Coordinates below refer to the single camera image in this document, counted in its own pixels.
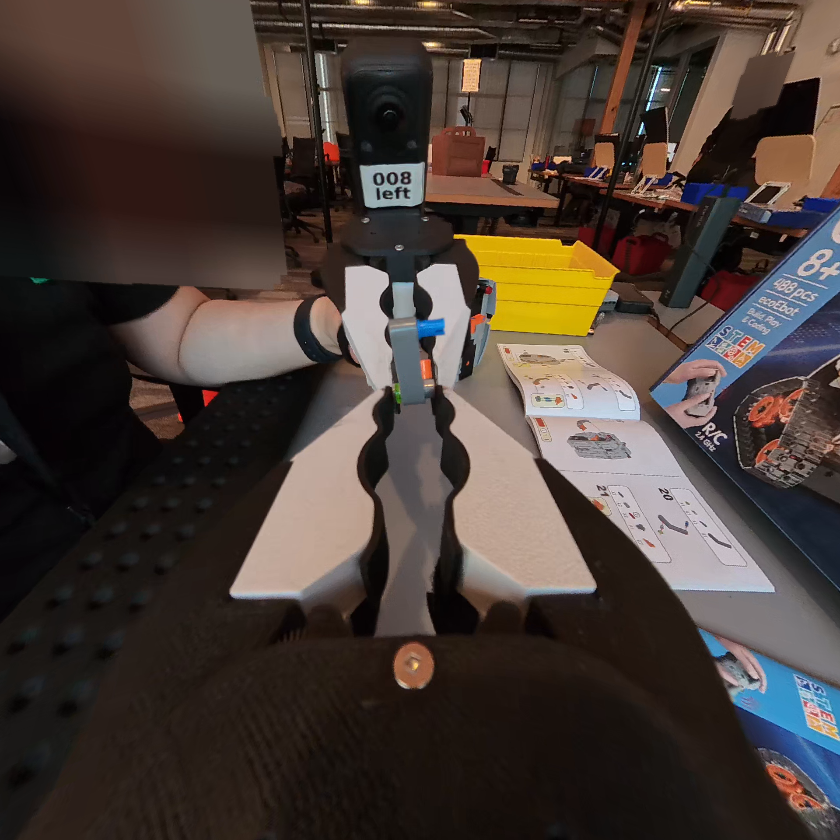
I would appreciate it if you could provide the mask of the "person's black shirt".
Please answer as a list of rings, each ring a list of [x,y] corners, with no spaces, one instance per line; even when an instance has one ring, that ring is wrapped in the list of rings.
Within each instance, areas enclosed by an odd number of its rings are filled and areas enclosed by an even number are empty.
[[[159,454],[110,329],[176,291],[2,278],[2,618]]]

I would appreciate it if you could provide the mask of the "grey bent toy beam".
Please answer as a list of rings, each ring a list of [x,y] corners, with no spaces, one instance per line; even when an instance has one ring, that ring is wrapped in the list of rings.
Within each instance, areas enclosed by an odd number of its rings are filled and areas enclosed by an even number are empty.
[[[422,341],[444,335],[445,320],[443,318],[426,320],[417,320],[415,317],[389,319],[387,336],[392,349],[392,392],[395,403],[399,408],[424,405],[434,395],[437,385],[431,392],[425,392],[424,390],[420,360],[423,358],[432,360],[432,358],[424,350]]]

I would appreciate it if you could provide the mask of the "partly built toy robot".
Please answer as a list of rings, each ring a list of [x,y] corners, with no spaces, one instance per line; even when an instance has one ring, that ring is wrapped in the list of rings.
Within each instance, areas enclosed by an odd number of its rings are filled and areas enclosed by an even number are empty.
[[[497,309],[497,285],[479,278],[476,295],[470,305],[469,330],[461,354],[458,379],[471,376],[480,364],[490,335],[490,323]]]

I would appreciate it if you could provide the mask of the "dark teal upright box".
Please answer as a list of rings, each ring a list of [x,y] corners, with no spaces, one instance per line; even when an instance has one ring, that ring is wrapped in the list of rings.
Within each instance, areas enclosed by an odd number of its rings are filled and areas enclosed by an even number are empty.
[[[701,200],[659,295],[661,305],[677,309],[690,306],[742,203],[738,196],[706,196]]]

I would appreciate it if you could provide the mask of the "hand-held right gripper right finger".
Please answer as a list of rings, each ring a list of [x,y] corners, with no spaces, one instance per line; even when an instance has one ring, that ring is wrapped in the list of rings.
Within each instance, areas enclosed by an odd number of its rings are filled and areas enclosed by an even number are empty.
[[[432,400],[451,484],[427,593],[437,635],[472,634],[499,603],[595,592],[595,579],[535,458],[453,390]]]

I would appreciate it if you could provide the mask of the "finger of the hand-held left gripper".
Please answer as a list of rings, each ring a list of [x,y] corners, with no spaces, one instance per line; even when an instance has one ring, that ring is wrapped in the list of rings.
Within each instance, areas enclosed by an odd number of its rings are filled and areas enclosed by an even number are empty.
[[[453,388],[459,376],[470,319],[458,269],[452,264],[435,264],[422,270],[417,279],[433,303],[427,318],[444,321],[444,334],[436,337],[433,349],[426,352],[432,360],[434,373],[421,373],[422,385],[424,389],[431,389],[427,382],[434,379],[437,385]]]
[[[374,390],[393,384],[393,351],[385,337],[390,319],[381,301],[389,287],[389,276],[382,270],[371,266],[349,266],[344,270],[345,335]]]

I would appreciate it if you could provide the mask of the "brown paper bag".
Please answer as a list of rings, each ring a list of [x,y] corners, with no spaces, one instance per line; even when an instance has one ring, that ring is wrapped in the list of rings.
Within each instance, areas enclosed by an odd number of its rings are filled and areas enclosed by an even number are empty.
[[[472,127],[447,127],[432,138],[432,173],[481,177],[486,139]]]

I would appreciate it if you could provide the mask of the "wooden background table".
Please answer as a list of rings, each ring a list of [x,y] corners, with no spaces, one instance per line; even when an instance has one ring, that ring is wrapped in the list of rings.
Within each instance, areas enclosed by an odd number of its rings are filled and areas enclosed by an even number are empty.
[[[535,227],[559,204],[557,196],[492,177],[431,173],[426,179],[425,209],[448,221],[457,235],[477,235],[481,219],[491,221],[492,234],[501,219],[515,226]]]

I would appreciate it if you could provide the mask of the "person's left hand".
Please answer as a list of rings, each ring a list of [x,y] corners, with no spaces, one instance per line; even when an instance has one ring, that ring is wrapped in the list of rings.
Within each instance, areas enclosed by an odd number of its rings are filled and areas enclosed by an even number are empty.
[[[315,297],[311,301],[309,328],[324,360],[345,359],[360,367],[343,331],[342,315],[328,297]]]

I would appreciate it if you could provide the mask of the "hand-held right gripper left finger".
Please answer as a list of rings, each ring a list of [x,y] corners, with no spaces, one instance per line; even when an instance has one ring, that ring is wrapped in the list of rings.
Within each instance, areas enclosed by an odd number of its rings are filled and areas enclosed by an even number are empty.
[[[283,600],[310,612],[330,607],[353,633],[374,634],[389,575],[382,500],[390,387],[295,455],[229,590],[240,601]]]

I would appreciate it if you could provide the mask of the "black wristband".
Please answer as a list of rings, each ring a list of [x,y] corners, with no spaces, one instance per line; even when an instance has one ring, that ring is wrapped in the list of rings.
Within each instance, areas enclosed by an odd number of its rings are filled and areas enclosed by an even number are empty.
[[[332,305],[328,297],[321,295],[317,297],[310,297],[305,299],[298,305],[293,317],[293,332],[295,339],[301,351],[307,359],[315,364],[328,364],[342,359],[339,333],[341,332],[341,319],[338,321],[338,327],[335,329],[334,341],[336,350],[331,349],[332,345],[327,345],[322,342],[313,328],[312,316],[318,314],[316,307],[319,304]]]

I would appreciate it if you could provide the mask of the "open white instruction manual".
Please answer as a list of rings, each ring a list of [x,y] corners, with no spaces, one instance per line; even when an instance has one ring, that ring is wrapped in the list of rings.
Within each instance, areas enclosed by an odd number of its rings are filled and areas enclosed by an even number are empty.
[[[641,418],[634,388],[579,345],[499,343],[541,457],[677,591],[774,586]]]

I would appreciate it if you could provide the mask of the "red bag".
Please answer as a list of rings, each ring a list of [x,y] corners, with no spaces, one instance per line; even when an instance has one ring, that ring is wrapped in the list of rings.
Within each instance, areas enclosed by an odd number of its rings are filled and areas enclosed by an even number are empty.
[[[651,275],[662,269],[673,252],[664,234],[628,235],[617,241],[612,264],[631,277]]]
[[[698,296],[723,312],[732,309],[761,281],[761,274],[720,270],[705,281]]]

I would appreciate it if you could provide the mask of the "blue cover booklet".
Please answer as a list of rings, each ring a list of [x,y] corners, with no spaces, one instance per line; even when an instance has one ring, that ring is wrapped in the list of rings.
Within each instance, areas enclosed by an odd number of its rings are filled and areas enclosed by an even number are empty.
[[[764,772],[812,838],[839,838],[839,688],[701,628]]]

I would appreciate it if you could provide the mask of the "yellow plastic bin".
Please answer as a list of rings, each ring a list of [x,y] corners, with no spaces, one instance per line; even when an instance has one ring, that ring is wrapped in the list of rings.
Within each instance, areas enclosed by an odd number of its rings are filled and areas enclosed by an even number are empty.
[[[577,241],[462,235],[482,279],[496,284],[495,331],[587,335],[618,273]]]

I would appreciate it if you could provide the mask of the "blue toy robot box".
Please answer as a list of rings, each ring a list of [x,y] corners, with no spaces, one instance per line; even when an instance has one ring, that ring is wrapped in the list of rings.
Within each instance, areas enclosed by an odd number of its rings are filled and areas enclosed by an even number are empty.
[[[838,587],[838,208],[650,394]]]

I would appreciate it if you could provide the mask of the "person's left forearm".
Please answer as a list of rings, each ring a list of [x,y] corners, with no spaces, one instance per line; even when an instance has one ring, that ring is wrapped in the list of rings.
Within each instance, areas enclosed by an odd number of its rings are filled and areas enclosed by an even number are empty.
[[[299,301],[212,300],[180,288],[151,314],[112,325],[128,360],[179,385],[261,380],[312,365],[294,331]]]

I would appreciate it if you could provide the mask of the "black perforated mat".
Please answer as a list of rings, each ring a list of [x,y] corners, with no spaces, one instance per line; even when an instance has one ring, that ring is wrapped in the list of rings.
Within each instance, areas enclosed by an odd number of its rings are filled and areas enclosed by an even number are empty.
[[[2,838],[40,807],[103,674],[184,552],[287,454],[327,369],[224,387],[3,620]]]

